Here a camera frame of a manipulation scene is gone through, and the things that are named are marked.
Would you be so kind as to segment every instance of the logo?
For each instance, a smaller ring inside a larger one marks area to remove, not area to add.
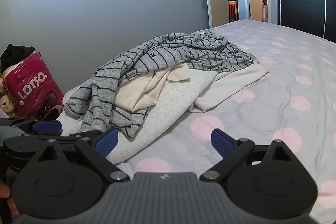
[[[48,75],[45,75],[43,72],[39,72],[37,76],[35,76],[28,82],[28,85],[25,85],[23,87],[23,93],[25,95],[22,96],[21,92],[18,92],[17,94],[21,97],[22,100],[24,100],[27,97],[27,95],[31,94],[32,90],[36,89],[36,87],[40,85],[40,82],[43,82],[47,77]]]
[[[170,178],[170,175],[168,175],[168,174],[162,174],[162,175],[160,175],[160,178],[162,178],[162,179],[168,179],[168,178]]]

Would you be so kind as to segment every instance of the polka dot bed sheet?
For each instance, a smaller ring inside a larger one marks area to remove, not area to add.
[[[212,29],[251,52],[270,72],[205,113],[185,112],[159,139],[118,166],[135,172],[195,172],[222,158],[211,146],[220,128],[256,144],[282,139],[314,178],[311,216],[336,220],[336,44],[253,20]]]

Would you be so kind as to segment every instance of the human hand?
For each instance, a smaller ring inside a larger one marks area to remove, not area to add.
[[[12,198],[10,198],[11,192],[9,190],[9,187],[0,180],[0,198],[7,198],[7,204],[10,209],[10,213],[13,216],[18,216],[20,213],[18,209],[15,206],[15,203]]]

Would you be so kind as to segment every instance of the black bag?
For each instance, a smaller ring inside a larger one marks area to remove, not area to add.
[[[12,44],[9,44],[7,49],[5,49],[3,54],[0,56],[0,73],[3,73],[8,67],[23,61],[34,51],[34,47],[13,46]]]

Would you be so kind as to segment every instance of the gray striped garment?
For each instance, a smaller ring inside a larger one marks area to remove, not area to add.
[[[227,37],[216,37],[211,31],[156,36],[98,68],[63,105],[64,111],[74,118],[85,115],[81,131],[105,131],[113,126],[132,138],[146,119],[148,108],[130,112],[114,106],[118,85],[181,62],[187,62],[190,69],[227,72],[244,69],[254,60],[230,44]]]

